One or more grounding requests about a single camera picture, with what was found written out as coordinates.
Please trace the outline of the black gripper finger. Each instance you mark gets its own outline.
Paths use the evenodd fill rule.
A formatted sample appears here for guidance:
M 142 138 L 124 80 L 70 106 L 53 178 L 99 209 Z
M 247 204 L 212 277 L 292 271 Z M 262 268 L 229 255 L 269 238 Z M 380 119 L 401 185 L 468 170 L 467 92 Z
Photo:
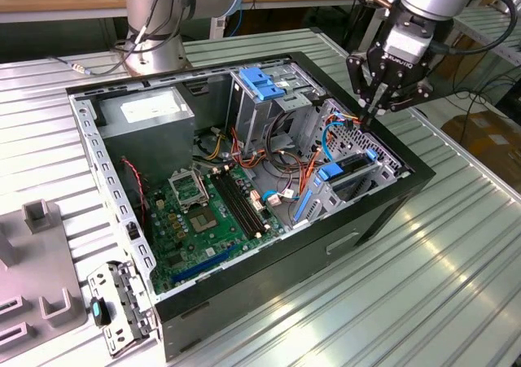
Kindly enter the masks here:
M 375 102 L 372 116 L 381 116 L 388 112 L 397 112 L 426 102 L 432 96 L 430 85 L 416 85 L 409 91 L 392 90 L 389 86 Z
M 386 60 L 384 59 L 371 69 L 370 81 L 368 81 L 363 71 L 365 63 L 369 66 L 370 60 L 365 54 L 351 54 L 346 58 L 352 90 L 358 96 L 358 103 L 363 109 L 358 118 L 361 126 L 369 126 L 376 115 L 377 108 L 373 107 L 372 104 L 387 71 Z

